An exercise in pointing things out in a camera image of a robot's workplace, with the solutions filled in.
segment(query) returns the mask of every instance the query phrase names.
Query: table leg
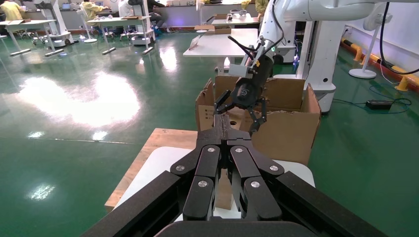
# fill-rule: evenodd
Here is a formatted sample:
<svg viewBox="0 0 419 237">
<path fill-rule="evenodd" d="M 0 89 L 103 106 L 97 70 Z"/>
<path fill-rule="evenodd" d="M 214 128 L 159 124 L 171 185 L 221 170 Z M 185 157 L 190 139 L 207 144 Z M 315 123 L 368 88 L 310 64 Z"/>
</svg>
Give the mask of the table leg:
<svg viewBox="0 0 419 237">
<path fill-rule="evenodd" d="M 141 23 L 141 25 L 142 25 L 142 27 L 143 27 L 143 36 L 144 36 L 144 40 L 145 40 L 145 48 L 146 48 L 146 50 L 143 52 L 143 54 L 147 54 L 148 52 L 150 52 L 150 51 L 153 49 L 153 47 L 148 47 L 148 42 L 147 42 L 147 30 L 146 30 L 146 28 L 145 28 L 145 23 L 144 23 L 144 21 L 145 21 L 145 20 L 143 20 L 143 21 L 142 21 L 142 23 Z"/>
<path fill-rule="evenodd" d="M 3 40 L 3 39 L 1 39 L 1 42 L 3 42 L 3 45 L 4 45 L 4 47 L 6 48 L 6 51 L 7 51 L 8 53 L 10 53 L 10 52 L 9 52 L 9 49 L 7 48 L 7 45 L 6 45 L 6 43 L 4 42 L 4 40 Z"/>
<path fill-rule="evenodd" d="M 217 75 L 224 76 L 224 57 L 217 58 Z"/>
<path fill-rule="evenodd" d="M 111 48 L 111 46 L 108 43 L 108 38 L 106 38 L 105 27 L 101 27 L 101 28 L 102 28 L 103 39 L 105 40 L 106 46 L 108 46 L 108 50 L 102 52 L 102 55 L 105 55 L 105 54 L 108 54 L 108 53 L 114 51 L 116 48 L 115 47 Z"/>
<path fill-rule="evenodd" d="M 17 48 L 17 50 L 18 50 L 17 52 L 11 53 L 11 54 L 10 54 L 10 56 L 15 56 L 15 55 L 18 55 L 18 54 L 22 54 L 22 53 L 25 53 L 25 52 L 29 52 L 29 51 L 31 51 L 31 49 L 30 49 L 30 48 L 27 48 L 27 49 L 22 50 L 22 49 L 20 48 L 19 44 L 17 43 L 16 38 L 14 37 L 13 31 L 11 31 L 11 30 L 7 29 L 7 32 L 9 32 L 9 35 L 10 35 L 10 37 L 12 38 L 12 41 L 13 41 L 13 43 L 14 43 L 14 46 L 15 46 L 15 47 Z"/>
<path fill-rule="evenodd" d="M 52 43 L 52 39 L 49 36 L 48 30 L 46 29 L 46 24 L 43 26 L 43 30 L 45 31 L 46 38 L 48 39 L 49 46 L 51 47 L 51 50 L 52 50 L 52 52 L 46 53 L 45 57 L 49 57 L 51 55 L 63 52 L 64 51 L 63 49 L 55 50 L 54 44 Z"/>
</svg>

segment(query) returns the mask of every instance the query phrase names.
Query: white table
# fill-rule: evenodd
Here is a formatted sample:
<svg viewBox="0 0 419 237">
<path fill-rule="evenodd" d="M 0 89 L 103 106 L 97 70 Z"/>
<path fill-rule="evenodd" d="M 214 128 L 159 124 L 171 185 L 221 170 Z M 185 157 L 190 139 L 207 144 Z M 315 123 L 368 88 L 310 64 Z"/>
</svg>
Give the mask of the white table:
<svg viewBox="0 0 419 237">
<path fill-rule="evenodd" d="M 239 43 L 248 47 L 257 42 L 257 29 L 231 29 L 231 34 L 215 35 L 214 30 L 209 30 L 202 35 L 198 45 L 192 50 L 183 53 L 185 57 L 215 57 L 217 58 L 217 71 L 219 76 L 224 73 L 224 60 L 229 57 L 230 62 L 234 58 L 243 58 L 245 52 L 227 37 L 232 36 Z"/>
<path fill-rule="evenodd" d="M 112 19 L 105 18 L 105 19 L 97 19 L 97 20 L 91 20 L 88 21 L 88 23 L 99 23 L 99 27 L 102 29 L 103 38 L 105 39 L 106 45 L 108 46 L 108 50 L 103 51 L 102 55 L 108 54 L 112 51 L 114 51 L 116 48 L 112 47 L 108 43 L 108 39 L 105 35 L 105 27 L 113 27 L 113 26 L 142 26 L 143 28 L 143 36 L 146 39 L 147 38 L 147 30 L 145 29 L 144 21 L 147 20 L 147 18 L 150 18 L 151 16 L 139 16 L 138 19 L 135 20 L 125 20 L 121 17 L 114 17 Z M 143 54 L 146 54 L 150 52 L 153 47 L 149 47 L 148 44 L 145 44 L 146 50 L 143 52 Z"/>
<path fill-rule="evenodd" d="M 212 21 L 212 25 L 214 26 L 230 26 L 234 28 L 235 25 L 248 25 L 248 24 L 256 24 L 259 23 L 259 19 L 257 17 L 251 17 L 249 13 L 244 16 L 239 15 L 238 13 L 232 14 L 233 19 L 231 21 L 227 21 L 227 19 L 216 19 Z"/>
<path fill-rule="evenodd" d="M 190 153 L 190 149 L 175 148 L 175 147 L 160 147 L 155 149 L 148 159 L 145 161 L 144 165 L 133 179 L 128 189 L 125 191 L 124 195 L 121 197 L 118 204 L 115 206 L 117 208 L 124 201 L 128 200 L 132 195 L 150 183 L 153 179 L 159 176 L 163 171 L 170 171 L 172 164 L 180 160 L 186 154 Z M 302 180 L 315 187 L 313 174 L 310 169 L 300 163 L 274 160 L 276 163 L 280 164 L 285 172 L 291 171 Z M 215 208 L 214 216 L 221 216 L 222 218 L 234 218 L 240 219 L 241 214 L 236 208 L 236 204 L 233 203 L 231 210 L 226 210 L 222 208 Z M 182 215 L 180 215 L 176 221 L 181 221 Z"/>
<path fill-rule="evenodd" d="M 27 48 L 27 49 L 21 49 L 19 47 L 19 44 L 16 41 L 16 38 L 13 35 L 14 31 L 18 31 L 18 30 L 26 30 L 26 29 L 43 29 L 45 31 L 46 37 L 48 38 L 48 42 L 49 42 L 49 46 L 52 49 L 52 52 L 45 54 L 46 57 L 57 54 L 59 52 L 62 52 L 63 49 L 59 49 L 59 50 L 55 50 L 54 45 L 52 44 L 52 40 L 51 37 L 49 36 L 47 27 L 48 27 L 48 23 L 53 22 L 56 20 L 32 20 L 31 22 L 26 22 L 26 23 L 21 23 L 21 24 L 17 24 L 17 25 L 9 25 L 9 21 L 2 21 L 0 22 L 0 26 L 5 26 L 7 32 L 9 32 L 10 37 L 13 40 L 14 45 L 16 46 L 16 48 L 18 49 L 17 52 L 11 53 L 11 56 L 14 55 L 18 55 L 18 54 L 22 54 L 25 52 L 29 52 L 31 51 L 31 49 Z"/>
</svg>

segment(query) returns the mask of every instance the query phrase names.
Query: robotic hand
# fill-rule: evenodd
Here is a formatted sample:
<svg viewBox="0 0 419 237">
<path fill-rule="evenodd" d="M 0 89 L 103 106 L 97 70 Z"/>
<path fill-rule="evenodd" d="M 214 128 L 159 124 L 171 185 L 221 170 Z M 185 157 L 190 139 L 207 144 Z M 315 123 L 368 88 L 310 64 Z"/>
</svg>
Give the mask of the robotic hand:
<svg viewBox="0 0 419 237">
<path fill-rule="evenodd" d="M 295 29 L 289 27 L 290 21 L 350 21 L 367 17 L 374 9 L 376 2 L 386 0 L 272 0 L 268 3 L 263 18 L 257 47 L 241 45 L 232 37 L 246 55 L 241 65 L 230 65 L 229 74 L 239 76 L 232 92 L 226 91 L 216 101 L 214 114 L 222 114 L 233 107 L 248 110 L 253 118 L 249 133 L 257 131 L 266 122 L 266 105 L 262 97 L 263 86 L 272 76 L 274 47 L 278 45 L 287 32 Z M 419 2 L 419 0 L 391 0 L 390 2 Z M 223 105 L 228 97 L 232 103 Z M 257 118 L 253 108 L 261 105 L 262 115 Z"/>
</svg>

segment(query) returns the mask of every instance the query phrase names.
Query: white floor lamp base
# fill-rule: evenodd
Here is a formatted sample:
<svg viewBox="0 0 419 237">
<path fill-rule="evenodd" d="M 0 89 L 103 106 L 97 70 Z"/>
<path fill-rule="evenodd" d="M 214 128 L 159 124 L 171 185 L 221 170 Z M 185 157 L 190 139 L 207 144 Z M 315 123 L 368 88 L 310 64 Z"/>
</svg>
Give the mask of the white floor lamp base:
<svg viewBox="0 0 419 237">
<path fill-rule="evenodd" d="M 94 42 L 96 42 L 97 41 L 97 39 L 86 39 L 84 42 L 85 43 L 94 43 Z"/>
<path fill-rule="evenodd" d="M 371 79 L 377 76 L 377 73 L 373 71 L 370 71 L 370 70 L 362 71 L 362 69 L 351 69 L 349 70 L 349 74 L 353 77 L 363 78 L 363 79 Z"/>
</svg>

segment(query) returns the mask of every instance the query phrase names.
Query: cable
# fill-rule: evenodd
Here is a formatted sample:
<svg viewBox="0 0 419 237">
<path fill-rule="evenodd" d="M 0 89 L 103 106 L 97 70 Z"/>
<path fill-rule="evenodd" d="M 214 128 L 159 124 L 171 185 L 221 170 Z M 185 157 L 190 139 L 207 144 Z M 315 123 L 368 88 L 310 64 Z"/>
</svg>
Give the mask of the cable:
<svg viewBox="0 0 419 237">
<path fill-rule="evenodd" d="M 369 90 L 370 91 L 372 91 L 373 93 L 375 93 L 375 94 L 377 94 L 377 95 L 380 95 L 380 96 L 383 96 L 383 97 L 386 97 L 386 98 L 388 98 L 388 99 L 391 99 L 391 101 L 390 100 L 386 100 L 387 102 L 392 102 L 393 104 L 400 104 L 400 105 L 402 105 L 403 107 L 404 107 L 404 110 L 402 110 L 402 111 L 397 111 L 397 112 L 377 112 L 377 111 L 374 111 L 374 110 L 370 110 L 370 109 L 368 109 L 368 108 L 365 108 L 365 107 L 362 107 L 362 106 L 359 106 L 359 105 L 364 105 L 364 104 L 366 104 L 366 102 L 364 102 L 364 103 L 354 103 L 354 102 L 350 102 L 350 101 L 347 101 L 347 100 L 341 100 L 341 99 L 333 99 L 334 101 L 339 101 L 339 102 L 343 102 L 343 103 L 346 103 L 346 104 L 349 104 L 349 105 L 352 105 L 352 106 L 356 106 L 356 107 L 358 107 L 358 108 L 360 108 L 360 109 L 363 109 L 363 110 L 365 110 L 365 111 L 368 111 L 368 112 L 371 112 L 371 113 L 374 113 L 374 114 L 382 114 L 382 115 L 393 115 L 393 114 L 401 114 L 401 113 L 404 113 L 404 112 L 406 112 L 407 110 L 409 110 L 409 106 L 411 106 L 412 105 L 412 101 L 410 100 L 410 99 L 408 99 L 408 98 L 393 98 L 393 97 L 390 97 L 390 96 L 387 96 L 387 95 L 384 95 L 384 94 L 381 94 L 381 93 L 379 93 L 379 92 L 377 92 L 377 91 L 375 91 L 375 90 L 373 90 L 372 88 L 375 88 L 376 86 L 375 85 L 372 85 L 372 86 L 370 86 L 370 88 L 369 88 Z"/>
<path fill-rule="evenodd" d="M 384 36 L 385 18 L 386 18 L 386 16 L 387 16 L 387 11 L 388 11 L 388 7 L 389 7 L 389 6 L 390 6 L 390 3 L 389 3 L 389 2 L 387 2 L 386 6 L 385 6 L 384 15 L 383 15 L 383 18 L 382 18 L 381 33 L 380 33 L 380 54 L 381 54 L 381 60 L 382 60 L 382 62 L 383 62 L 383 65 L 384 65 L 386 68 L 388 68 L 390 71 L 392 71 L 392 72 L 394 72 L 394 73 L 397 73 L 397 74 L 400 74 L 400 75 L 408 75 L 408 74 L 417 73 L 417 72 L 419 72 L 419 68 L 418 68 L 418 69 L 416 69 L 416 70 L 414 70 L 414 71 L 411 71 L 411 72 L 406 72 L 406 73 L 396 71 L 396 70 L 392 69 L 391 67 L 389 67 L 389 66 L 387 65 L 386 60 L 384 59 L 384 53 L 383 53 L 383 50 L 382 50 L 382 39 L 383 39 L 383 36 Z"/>
<path fill-rule="evenodd" d="M 380 60 L 380 70 L 381 70 L 381 75 L 382 75 L 382 77 L 386 80 L 386 81 L 388 81 L 388 83 L 390 83 L 390 84 L 392 84 L 392 85 L 395 85 L 395 84 L 399 84 L 400 82 L 391 82 L 389 79 L 387 79 L 385 76 L 384 76 L 384 73 L 382 72 L 382 61 Z"/>
<path fill-rule="evenodd" d="M 278 19 L 276 19 L 276 15 L 275 15 L 275 3 L 276 0 L 273 1 L 272 3 L 272 16 L 274 17 L 274 21 L 275 24 L 278 26 L 278 28 L 281 30 L 282 36 L 279 38 L 278 41 L 276 41 L 273 45 L 271 45 L 269 48 L 267 48 L 260 56 L 262 57 L 263 55 L 265 55 L 267 52 L 269 52 L 273 47 L 275 47 L 277 44 L 279 44 L 279 42 L 281 42 L 284 39 L 285 33 L 284 30 L 282 29 L 281 25 L 278 22 Z"/>
<path fill-rule="evenodd" d="M 232 38 L 231 36 L 228 37 L 231 41 L 233 41 L 234 43 L 237 44 L 238 47 L 240 47 L 248 56 L 251 60 L 254 60 L 253 56 L 250 54 L 249 51 L 246 50 L 247 47 L 244 47 L 243 45 L 241 45 L 240 43 L 237 42 L 237 40 L 235 40 L 234 38 Z"/>
<path fill-rule="evenodd" d="M 249 47 L 246 47 L 246 46 L 242 45 L 235 38 L 233 38 L 231 36 L 228 36 L 227 38 L 229 38 L 232 42 L 236 43 L 239 47 L 242 46 L 243 48 L 245 48 L 245 49 L 247 49 L 249 51 L 253 51 L 253 52 L 254 51 L 257 51 L 259 49 L 259 47 L 260 47 L 260 43 L 257 44 L 257 47 L 256 48 L 249 48 Z"/>
</svg>

